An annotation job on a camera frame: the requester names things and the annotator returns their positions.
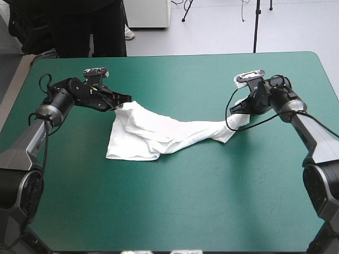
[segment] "tripod stand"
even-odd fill
[[[186,10],[186,13],[184,15],[184,18],[182,18],[182,22],[185,22],[187,13],[189,12],[193,0],[188,0],[190,1],[190,5],[188,9]],[[270,0],[270,11],[273,10],[273,0]],[[254,29],[254,42],[253,42],[253,53],[256,53],[256,44],[257,44],[257,34],[258,34],[258,23],[259,23],[259,15],[261,14],[260,10],[260,0],[256,0],[256,10],[255,10],[255,29]]]

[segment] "black pants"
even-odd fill
[[[88,57],[90,34],[93,34],[93,57],[127,56],[121,0],[87,14],[47,13],[46,18],[61,58]]]

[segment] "white cabinet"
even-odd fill
[[[130,28],[167,28],[171,0],[123,0]]]

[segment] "tripod leg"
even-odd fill
[[[253,45],[253,53],[256,53],[256,39],[258,35],[258,23],[259,23],[259,15],[261,14],[260,10],[260,0],[256,0],[256,10],[255,10],[255,29],[254,29],[254,45]]]
[[[190,5],[189,5],[189,8],[187,9],[187,11],[186,11],[186,13],[185,13],[184,18],[181,20],[182,22],[185,22],[185,18],[186,18],[186,16],[187,16],[187,13],[189,12],[189,10],[190,10],[190,8],[191,8],[191,5],[192,5],[192,3],[193,3],[193,0],[189,0],[189,1],[190,1]]]

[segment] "black jacket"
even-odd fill
[[[86,14],[120,0],[38,0],[46,12],[58,14]]]

